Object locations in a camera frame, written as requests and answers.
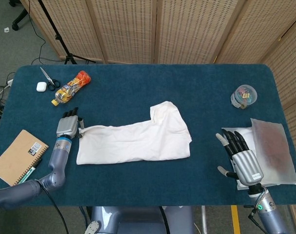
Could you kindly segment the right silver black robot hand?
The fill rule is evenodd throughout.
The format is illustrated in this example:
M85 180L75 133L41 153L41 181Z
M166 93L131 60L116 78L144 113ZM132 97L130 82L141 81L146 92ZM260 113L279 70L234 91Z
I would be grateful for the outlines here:
M244 137L237 131L223 129L223 134L216 133L216 138L223 145L235 170L230 172L218 166L218 171L226 177L238 180L244 186L260 187L264 174Z

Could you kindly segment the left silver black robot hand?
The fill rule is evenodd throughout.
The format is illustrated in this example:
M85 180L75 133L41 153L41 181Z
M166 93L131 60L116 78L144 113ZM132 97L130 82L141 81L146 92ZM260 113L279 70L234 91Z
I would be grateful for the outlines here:
M84 129L84 119L77 115L78 107L73 110L65 112L59 120L56 137L65 137L73 139L75 137L82 138L80 129Z

